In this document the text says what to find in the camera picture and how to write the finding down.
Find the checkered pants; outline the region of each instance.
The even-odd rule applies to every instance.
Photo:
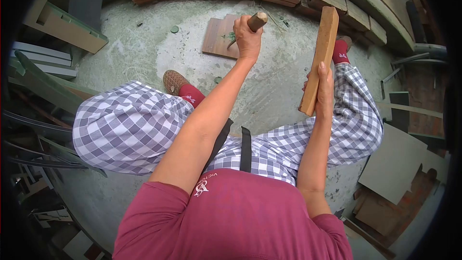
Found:
[[[348,165],[380,145],[383,125],[377,107],[356,67],[335,65],[334,115],[328,167]],[[78,155],[97,168],[119,173],[151,173],[170,147],[193,106],[137,81],[84,101],[73,127]],[[295,185],[298,165],[315,118],[252,136],[253,174]],[[239,170],[241,138],[228,136],[206,172]]]

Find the shoe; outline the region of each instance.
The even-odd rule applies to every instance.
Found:
[[[336,40],[343,40],[344,42],[346,42],[346,45],[347,45],[346,52],[350,50],[350,47],[353,44],[351,37],[346,36],[346,35],[338,36]]]
[[[174,70],[168,70],[164,73],[164,86],[170,95],[178,96],[183,85],[190,84],[184,76]]]

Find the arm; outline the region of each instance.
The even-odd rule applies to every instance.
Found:
[[[223,80],[190,114],[170,148],[149,178],[182,188],[191,194],[215,140],[226,123],[237,94],[260,52],[263,29],[252,32],[243,15],[234,21],[239,59]]]
[[[326,187],[327,154],[332,128],[334,80],[332,71],[326,68],[324,62],[319,65],[318,73],[319,89],[315,107],[315,124],[297,175],[297,188],[303,195],[308,215],[311,218],[321,214],[332,214],[324,197],[324,188]]]

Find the red shirt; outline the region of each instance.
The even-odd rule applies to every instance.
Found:
[[[232,169],[201,176],[192,196],[144,183],[119,226],[113,259],[353,259],[343,222],[310,219],[298,189]]]

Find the hand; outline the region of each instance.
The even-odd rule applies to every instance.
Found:
[[[249,21],[250,18],[250,15],[242,15],[240,18],[234,20],[232,29],[236,36],[237,47],[239,48],[239,58],[248,58],[257,62],[262,42],[263,28],[259,28],[257,32],[253,32],[247,25],[247,21]]]
[[[327,118],[332,119],[333,111],[333,97],[334,97],[334,80],[332,78],[332,70],[329,67],[326,67],[324,62],[318,66],[318,75],[319,75],[319,88],[317,94],[317,102],[315,105],[316,118]],[[311,71],[306,75],[306,78],[309,78]],[[308,81],[303,83],[302,90],[305,91],[306,84]]]

